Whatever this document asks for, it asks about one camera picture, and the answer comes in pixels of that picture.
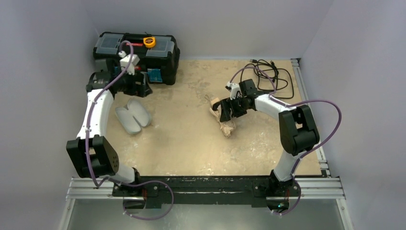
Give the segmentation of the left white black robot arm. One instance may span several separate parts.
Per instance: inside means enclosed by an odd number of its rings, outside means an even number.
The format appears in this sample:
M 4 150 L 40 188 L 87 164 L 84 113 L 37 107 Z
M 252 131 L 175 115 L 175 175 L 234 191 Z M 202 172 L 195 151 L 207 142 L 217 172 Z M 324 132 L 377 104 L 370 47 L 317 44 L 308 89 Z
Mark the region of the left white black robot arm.
M 118 92 L 139 97 L 152 93 L 146 74 L 94 72 L 86 85 L 86 92 L 87 108 L 80 131 L 66 144 L 74 169 L 80 178 L 93 179 L 96 187 L 105 180 L 135 184 L 139 173 L 135 168 L 120 163 L 116 150 L 106 138 L 107 123 Z

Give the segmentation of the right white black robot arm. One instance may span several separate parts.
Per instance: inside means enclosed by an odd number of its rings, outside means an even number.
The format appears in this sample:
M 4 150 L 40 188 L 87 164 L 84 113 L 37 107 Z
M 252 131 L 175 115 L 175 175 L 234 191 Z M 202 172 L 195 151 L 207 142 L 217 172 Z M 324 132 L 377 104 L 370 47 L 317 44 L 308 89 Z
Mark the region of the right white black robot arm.
M 226 84 L 228 98 L 212 105 L 220 111 L 220 122 L 241 117 L 252 109 L 267 114 L 278 121 L 282 155 L 271 176 L 279 183 L 293 179 L 300 157 L 320 142 L 312 111 L 307 105 L 286 104 L 269 93 L 259 91 L 253 80 Z

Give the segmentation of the black plastic toolbox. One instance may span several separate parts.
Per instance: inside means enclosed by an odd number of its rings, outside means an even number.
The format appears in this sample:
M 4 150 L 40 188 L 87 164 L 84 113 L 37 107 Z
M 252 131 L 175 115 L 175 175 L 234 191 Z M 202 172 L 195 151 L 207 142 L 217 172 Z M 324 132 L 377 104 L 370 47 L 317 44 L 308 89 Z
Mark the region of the black plastic toolbox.
M 154 36 L 157 44 L 146 48 L 144 37 Z M 119 45 L 127 40 L 131 43 L 134 54 L 140 58 L 135 69 L 148 74 L 148 82 L 155 84 L 173 85 L 179 66 L 180 49 L 172 35 L 131 34 L 103 32 L 93 48 L 94 59 L 113 58 L 120 60 Z

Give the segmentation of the beige umbrella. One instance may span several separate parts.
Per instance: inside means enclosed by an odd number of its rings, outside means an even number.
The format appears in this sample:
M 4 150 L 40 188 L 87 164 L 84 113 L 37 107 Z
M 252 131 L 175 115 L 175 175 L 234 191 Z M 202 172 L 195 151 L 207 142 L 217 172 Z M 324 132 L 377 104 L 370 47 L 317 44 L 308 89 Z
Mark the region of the beige umbrella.
M 221 122 L 220 121 L 220 116 L 221 116 L 221 109 L 219 110 L 213 110 L 212 107 L 215 103 L 220 102 L 220 99 L 217 98 L 211 98 L 209 95 L 205 95 L 204 98 L 207 100 L 209 103 L 209 112 L 215 117 L 216 121 L 219 123 L 220 130 L 222 134 L 226 137 L 229 138 L 232 134 L 232 132 L 236 129 L 236 124 L 234 121 L 226 121 L 226 122 Z

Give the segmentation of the grey umbrella case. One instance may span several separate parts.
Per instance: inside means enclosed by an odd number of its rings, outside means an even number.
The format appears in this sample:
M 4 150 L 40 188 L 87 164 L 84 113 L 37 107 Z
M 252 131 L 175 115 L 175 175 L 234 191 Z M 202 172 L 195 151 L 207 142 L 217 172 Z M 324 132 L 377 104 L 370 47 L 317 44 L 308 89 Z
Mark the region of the grey umbrella case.
M 136 99 L 129 99 L 124 107 L 116 107 L 115 114 L 124 130 L 135 135 L 152 122 L 152 115 Z

